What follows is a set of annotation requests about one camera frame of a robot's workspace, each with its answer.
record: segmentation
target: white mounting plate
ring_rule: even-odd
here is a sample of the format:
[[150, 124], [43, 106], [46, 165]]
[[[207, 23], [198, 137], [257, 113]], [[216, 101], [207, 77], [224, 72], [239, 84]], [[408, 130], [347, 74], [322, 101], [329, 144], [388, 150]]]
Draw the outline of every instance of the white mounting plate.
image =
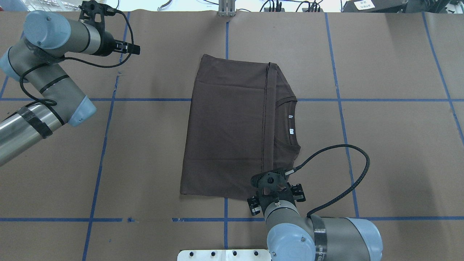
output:
[[177, 261], [271, 261], [271, 255], [267, 249], [182, 250]]

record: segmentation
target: brown t-shirt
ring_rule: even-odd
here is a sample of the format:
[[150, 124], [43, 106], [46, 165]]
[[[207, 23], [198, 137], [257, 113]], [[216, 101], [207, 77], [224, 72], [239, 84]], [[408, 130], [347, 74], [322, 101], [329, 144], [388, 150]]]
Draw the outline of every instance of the brown t-shirt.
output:
[[291, 169], [297, 99], [274, 63], [203, 55], [193, 87], [181, 194], [246, 200], [250, 178]]

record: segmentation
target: metal bracket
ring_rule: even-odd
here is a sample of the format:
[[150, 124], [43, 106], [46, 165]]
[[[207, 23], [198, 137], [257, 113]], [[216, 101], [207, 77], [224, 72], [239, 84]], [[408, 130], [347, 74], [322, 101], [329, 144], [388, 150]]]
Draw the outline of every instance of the metal bracket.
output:
[[219, 16], [235, 16], [235, 0], [219, 0]]
[[270, 261], [267, 249], [182, 250], [177, 261]]

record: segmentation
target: wire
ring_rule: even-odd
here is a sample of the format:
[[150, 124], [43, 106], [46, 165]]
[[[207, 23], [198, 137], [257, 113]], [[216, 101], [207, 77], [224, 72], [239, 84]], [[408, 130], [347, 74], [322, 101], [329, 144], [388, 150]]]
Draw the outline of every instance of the wire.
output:
[[351, 191], [353, 191], [358, 185], [359, 183], [361, 183], [362, 179], [364, 178], [364, 176], [366, 175], [367, 171], [369, 170], [369, 166], [371, 164], [371, 161], [369, 159], [369, 155], [363, 151], [362, 149], [356, 147], [356, 146], [353, 146], [353, 145], [350, 145], [350, 144], [339, 144], [339, 145], [333, 145], [333, 146], [330, 146], [330, 147], [327, 147], [327, 148], [324, 148], [322, 150], [319, 150], [318, 152], [314, 153], [313, 155], [311, 155], [307, 160], [305, 160], [301, 165], [293, 168], [293, 171], [294, 172], [297, 172], [298, 170], [300, 170], [304, 165], [306, 165], [306, 163], [308, 163], [311, 159], [313, 159], [314, 157], [316, 157], [318, 154], [324, 152], [324, 151], [327, 151], [327, 150], [331, 150], [331, 149], [335, 149], [335, 148], [340, 148], [340, 147], [347, 147], [347, 148], [352, 148], [352, 149], [355, 149], [357, 151], [359, 151], [362, 155], [364, 155], [364, 157], [366, 158], [366, 166], [364, 167], [364, 170], [362, 171], [361, 175], [359, 176], [359, 178], [347, 189], [345, 190], [343, 193], [341, 193], [340, 195], [338, 195], [336, 198], [332, 199], [331, 201], [315, 208], [315, 209], [312, 209], [310, 210], [306, 216], [308, 218], [310, 218], [310, 216], [321, 210], [321, 209], [324, 209], [330, 205], [332, 205], [333, 203], [341, 200], [342, 198], [344, 198], [346, 195], [348, 195]]
[[217, 3], [213, 3], [213, 2], [210, 2], [210, 1], [207, 1], [207, 0], [203, 0], [203, 1], [208, 2], [208, 3], [210, 3], [210, 4], [213, 4], [213, 5], [217, 5], [217, 6], [219, 5], [219, 4], [217, 4]]
[[300, 9], [300, 6], [301, 6], [302, 4], [304, 4], [304, 3], [308, 3], [308, 10], [309, 10], [309, 8], [310, 8], [310, 6], [311, 6], [311, 3], [310, 3], [309, 1], [303, 1], [303, 2], [300, 2], [300, 4], [298, 5], [298, 7], [296, 8], [296, 11], [295, 11], [295, 12], [298, 12], [298, 9]]
[[274, 0], [267, 0], [266, 2], [264, 2], [263, 6], [261, 7], [261, 9], [259, 10], [260, 12], [263, 10], [264, 6], [269, 2], [269, 12], [271, 11], [271, 1], [272, 3], [274, 3]]
[[29, 74], [30, 72], [34, 71], [35, 69], [39, 69], [40, 67], [44, 67], [48, 64], [39, 64], [39, 65], [36, 65], [34, 67], [32, 67], [31, 69], [25, 71], [21, 77], [19, 78], [19, 86], [21, 87], [21, 90], [31, 99], [33, 99], [36, 103], [41, 103], [45, 106], [55, 106], [57, 104], [56, 101], [54, 100], [50, 100], [50, 99], [39, 99], [37, 97], [35, 97], [34, 95], [30, 94], [26, 88], [24, 87], [24, 77]]
[[166, 4], [160, 6], [160, 7], [158, 8], [158, 11], [160, 11], [161, 9], [167, 7], [172, 1], [173, 1], [173, 0], [169, 0]]
[[[115, 12], [120, 13], [120, 14], [122, 14], [124, 16], [124, 19], [126, 20], [126, 24], [127, 24], [127, 27], [129, 28], [129, 32], [130, 32], [130, 41], [131, 41], [131, 44], [133, 45], [134, 44], [134, 34], [132, 32], [132, 28], [130, 27], [130, 23], [129, 23], [129, 20], [127, 19], [126, 14], [124, 12], [119, 11], [119, 10], [115, 10]], [[129, 55], [126, 56], [126, 58], [117, 65], [97, 65], [97, 64], [94, 64], [94, 63], [91, 63], [91, 62], [88, 62], [88, 61], [84, 61], [84, 60], [75, 58], [75, 57], [64, 57], [63, 60], [74, 60], [74, 61], [78, 61], [78, 62], [85, 63], [85, 64], [88, 64], [88, 65], [91, 65], [91, 66], [99, 67], [99, 68], [114, 68], [114, 67], [118, 67], [118, 66], [122, 65], [123, 63], [125, 63], [129, 59], [129, 57], [131, 55], [132, 55], [132, 53], [129, 53]]]

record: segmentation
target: white label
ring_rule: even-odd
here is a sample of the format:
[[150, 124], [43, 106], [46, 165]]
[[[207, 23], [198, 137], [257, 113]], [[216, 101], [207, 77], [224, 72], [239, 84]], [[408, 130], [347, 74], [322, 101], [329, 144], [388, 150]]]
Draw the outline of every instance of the white label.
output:
[[366, 10], [366, 9], [375, 8], [371, 0], [357, 1], [357, 2], [354, 2], [354, 5], [356, 6], [358, 10]]

